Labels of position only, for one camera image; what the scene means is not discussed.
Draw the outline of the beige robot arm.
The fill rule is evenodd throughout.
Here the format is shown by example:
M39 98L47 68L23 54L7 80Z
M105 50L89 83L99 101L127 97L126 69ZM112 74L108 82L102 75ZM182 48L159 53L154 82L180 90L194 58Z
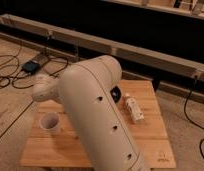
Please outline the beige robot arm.
M121 77L119 62L102 55L71 64L57 78L38 74L32 98L63 106L95 171L151 171L111 96Z

